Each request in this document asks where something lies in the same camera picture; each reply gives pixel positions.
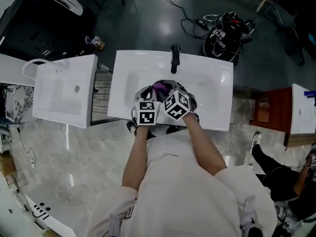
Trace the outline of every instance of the shirt sleeve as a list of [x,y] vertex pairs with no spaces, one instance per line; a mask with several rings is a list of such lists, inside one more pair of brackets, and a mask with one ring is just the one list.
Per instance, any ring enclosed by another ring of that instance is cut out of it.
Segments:
[[137,191],[130,187],[100,193],[90,218],[87,237],[108,236],[110,214],[122,220],[137,200],[137,195]]
[[215,175],[233,193],[240,210],[245,209],[247,200],[255,198],[253,209],[256,223],[264,236],[271,237],[277,226],[274,202],[249,166],[236,166],[221,170]]

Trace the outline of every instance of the sink basin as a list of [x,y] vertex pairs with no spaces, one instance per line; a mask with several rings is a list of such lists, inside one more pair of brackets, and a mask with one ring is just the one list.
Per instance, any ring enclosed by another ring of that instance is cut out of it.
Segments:
[[[157,80],[181,83],[196,97],[196,113],[205,129],[228,131],[233,96],[233,64],[212,58],[181,54],[177,73],[172,74],[171,52],[117,51],[108,115],[131,119],[135,93]],[[159,113],[157,123],[182,125]]]
[[79,56],[38,65],[33,116],[71,124],[81,128],[90,126],[93,84],[98,58]]

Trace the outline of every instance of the white shirt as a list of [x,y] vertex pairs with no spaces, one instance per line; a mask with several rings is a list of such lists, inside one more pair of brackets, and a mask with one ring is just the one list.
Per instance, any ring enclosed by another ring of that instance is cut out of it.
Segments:
[[122,237],[240,237],[238,208],[253,194],[256,222],[272,235],[273,201],[248,166],[210,175],[198,165],[186,130],[153,138],[148,149],[139,192],[119,187],[100,194],[88,237],[108,236],[110,214],[121,220]]

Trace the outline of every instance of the marble tile floor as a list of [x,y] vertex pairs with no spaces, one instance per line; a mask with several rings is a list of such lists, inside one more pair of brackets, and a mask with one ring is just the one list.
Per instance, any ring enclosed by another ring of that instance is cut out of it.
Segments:
[[[248,125],[252,105],[251,100],[234,99],[230,130],[206,130],[228,167],[251,163],[255,173],[263,173],[249,152],[257,130],[262,132],[262,149],[266,154],[285,165],[303,165],[310,146],[284,151],[284,133]],[[35,169],[32,169],[32,151],[26,154],[17,128],[10,130],[13,137],[11,153],[17,169],[23,171],[28,181],[22,191],[27,192],[44,183],[54,187],[59,197],[89,213],[100,191],[121,184],[134,141],[124,120],[87,129],[67,128],[64,124],[46,120],[25,123],[20,126],[20,135],[26,150],[32,147],[36,154]]]

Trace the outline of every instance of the faucet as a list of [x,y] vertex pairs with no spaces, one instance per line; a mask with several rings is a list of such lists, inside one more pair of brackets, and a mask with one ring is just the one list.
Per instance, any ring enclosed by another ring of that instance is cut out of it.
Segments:
[[172,60],[171,60],[171,73],[177,73],[177,66],[180,65],[180,51],[181,47],[177,44],[171,46]]

